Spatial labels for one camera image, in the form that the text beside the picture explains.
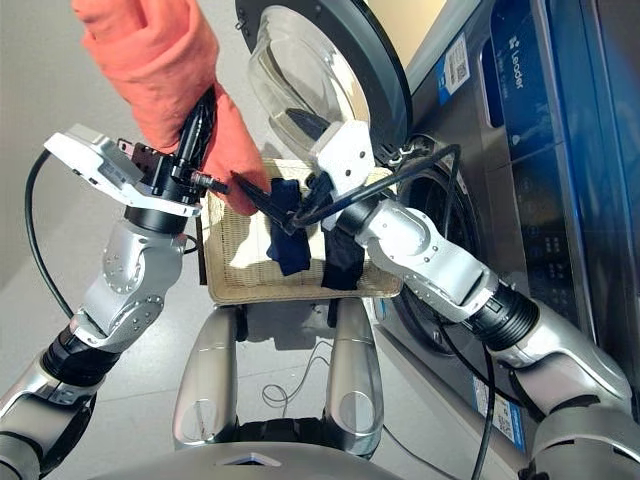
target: label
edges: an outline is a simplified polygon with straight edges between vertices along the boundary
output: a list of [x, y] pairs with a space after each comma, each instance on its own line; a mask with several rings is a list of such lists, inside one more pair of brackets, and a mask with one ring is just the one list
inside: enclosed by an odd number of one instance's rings
[[[472, 377], [473, 407], [482, 416], [486, 417], [489, 403], [489, 387], [482, 380], [476, 378], [475, 375], [472, 375]], [[524, 452], [524, 432], [518, 407], [496, 394], [496, 404], [493, 410], [493, 426], [511, 440], [518, 450]]]
[[491, 14], [491, 39], [512, 161], [554, 144], [530, 3], [499, 0]]
[[462, 84], [471, 77], [464, 33], [453, 42], [451, 48], [438, 61], [436, 75], [438, 77], [440, 105], [444, 105]]

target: sticker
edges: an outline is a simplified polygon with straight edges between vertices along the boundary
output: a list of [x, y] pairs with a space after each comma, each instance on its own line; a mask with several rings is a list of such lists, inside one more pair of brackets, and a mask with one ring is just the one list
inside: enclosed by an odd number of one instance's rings
[[[481, 380], [473, 377], [473, 407], [482, 414], [487, 415], [487, 403], [489, 401], [489, 387]], [[496, 405], [493, 411], [493, 426], [500, 430], [505, 437], [513, 442], [516, 448], [525, 451], [524, 433], [522, 431], [522, 419], [520, 410], [513, 403], [496, 394]]]
[[462, 84], [471, 77], [464, 33], [453, 42], [451, 48], [438, 61], [436, 75], [438, 77], [440, 105], [444, 105]]

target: silver robot arm segment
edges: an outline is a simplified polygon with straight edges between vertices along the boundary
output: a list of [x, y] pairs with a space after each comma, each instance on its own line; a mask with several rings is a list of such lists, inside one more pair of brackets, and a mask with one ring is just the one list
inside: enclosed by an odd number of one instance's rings
[[371, 210], [356, 241], [378, 267], [403, 278], [418, 298], [465, 325], [494, 358], [513, 368], [529, 399], [547, 415], [536, 432], [533, 461], [520, 478], [638, 478], [640, 427], [631, 418], [629, 383], [578, 329], [500, 282], [445, 240], [426, 215], [393, 200]]
[[183, 234], [116, 224], [82, 307], [0, 399], [0, 472], [38, 478], [75, 446], [105, 374], [162, 312], [185, 243]]
[[[356, 241], [378, 267], [403, 278], [418, 298], [447, 320], [467, 326], [496, 359], [516, 369], [544, 413], [585, 395], [630, 413], [631, 389], [613, 359], [553, 310], [506, 286], [486, 265], [445, 240], [426, 215], [384, 200]], [[558, 361], [565, 372], [568, 359], [580, 375], [567, 376], [550, 396], [548, 385], [534, 380], [528, 369], [562, 356], [566, 359]]]

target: orange sleeve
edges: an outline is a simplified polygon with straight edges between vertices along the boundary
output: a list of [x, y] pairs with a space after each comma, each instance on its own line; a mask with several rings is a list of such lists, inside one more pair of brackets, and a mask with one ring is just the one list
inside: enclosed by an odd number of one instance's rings
[[[240, 112], [216, 81], [218, 42], [195, 0], [73, 0], [85, 47], [150, 145], [175, 149], [182, 124], [215, 86], [216, 125], [203, 170], [225, 183], [231, 170], [268, 189], [258, 149]], [[239, 187], [224, 197], [239, 213], [255, 211]]]

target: dark blue cloth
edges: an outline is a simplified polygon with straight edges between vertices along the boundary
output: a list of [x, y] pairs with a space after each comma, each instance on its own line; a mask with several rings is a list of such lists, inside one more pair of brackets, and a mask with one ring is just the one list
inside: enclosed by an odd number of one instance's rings
[[[300, 205], [300, 185], [297, 180], [271, 179], [271, 200], [285, 210], [297, 210]], [[287, 235], [284, 230], [271, 223], [271, 245], [267, 255], [278, 262], [284, 276], [309, 270], [311, 251], [309, 238], [304, 229]]]

